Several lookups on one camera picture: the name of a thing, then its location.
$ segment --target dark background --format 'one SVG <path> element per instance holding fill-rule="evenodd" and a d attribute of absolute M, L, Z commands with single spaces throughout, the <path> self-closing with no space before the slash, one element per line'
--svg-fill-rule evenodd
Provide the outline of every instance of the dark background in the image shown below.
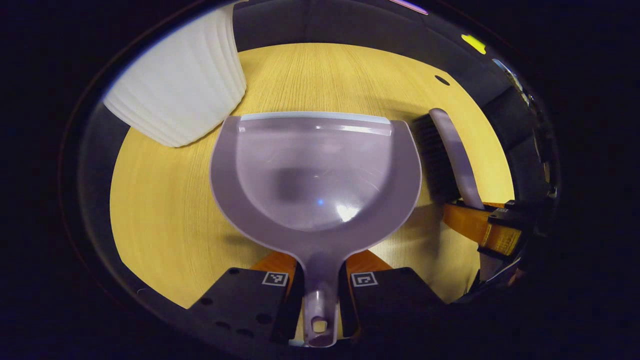
<path fill-rule="evenodd" d="M 3 5 L 3 106 L 9 109 L 3 145 L 10 166 L 4 171 L 3 358 L 217 356 L 101 288 L 66 239 L 56 196 L 60 142 L 84 88 L 123 46 L 191 3 Z M 637 218 L 631 136 L 640 85 L 627 54 L 637 47 L 633 9 L 604 1 L 416 3 L 458 21 L 473 18 L 484 24 L 468 26 L 479 37 L 498 34 L 510 46 L 496 48 L 541 70 L 530 80 L 547 100 L 560 144 L 561 226 L 513 319 L 527 334 L 519 337 L 523 348 L 537 355 L 631 356 L 637 313 L 624 290 L 637 273 L 631 270 L 637 235 L 625 230 Z M 500 322 L 489 331 L 492 324 Z"/>

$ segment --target yellow sticker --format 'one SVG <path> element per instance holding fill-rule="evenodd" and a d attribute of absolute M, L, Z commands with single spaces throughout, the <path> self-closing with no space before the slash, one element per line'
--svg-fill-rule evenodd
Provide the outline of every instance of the yellow sticker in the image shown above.
<path fill-rule="evenodd" d="M 474 49 L 478 50 L 482 55 L 486 54 L 486 50 L 484 50 L 484 44 L 480 42 L 480 40 L 474 38 L 471 35 L 460 35 L 462 40 L 466 41 L 469 45 L 471 45 Z"/>

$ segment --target white container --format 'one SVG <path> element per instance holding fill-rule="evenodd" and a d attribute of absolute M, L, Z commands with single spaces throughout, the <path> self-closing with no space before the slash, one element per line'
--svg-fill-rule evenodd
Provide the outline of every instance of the white container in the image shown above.
<path fill-rule="evenodd" d="M 189 22 L 147 50 L 113 84 L 105 106 L 165 146 L 187 145 L 214 129 L 246 90 L 233 6 Z"/>

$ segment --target lavender dustpan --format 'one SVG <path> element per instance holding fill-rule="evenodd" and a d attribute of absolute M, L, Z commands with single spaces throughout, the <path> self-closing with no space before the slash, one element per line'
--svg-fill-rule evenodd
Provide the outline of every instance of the lavender dustpan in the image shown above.
<path fill-rule="evenodd" d="M 407 124 L 367 115 L 228 117 L 211 158 L 211 188 L 226 218 L 304 269 L 311 347 L 336 341 L 340 266 L 404 223 L 421 181 Z"/>

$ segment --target wooden table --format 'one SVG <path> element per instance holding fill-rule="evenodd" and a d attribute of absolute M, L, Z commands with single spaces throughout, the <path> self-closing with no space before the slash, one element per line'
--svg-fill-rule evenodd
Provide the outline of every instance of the wooden table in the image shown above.
<path fill-rule="evenodd" d="M 482 199 L 513 199 L 507 161 L 491 125 L 446 72 L 352 45 L 277 45 L 239 56 L 247 90 L 232 115 L 339 111 L 409 121 L 443 108 L 465 144 Z M 111 226 L 122 261 L 182 307 L 191 306 L 227 268 L 248 268 L 269 253 L 236 231 L 213 199 L 209 160 L 218 129 L 179 149 L 129 130 L 111 183 Z M 442 209 L 423 183 L 409 220 L 371 250 L 393 267 L 412 267 L 450 302 L 474 280 L 479 257 L 477 244 L 441 219 Z"/>

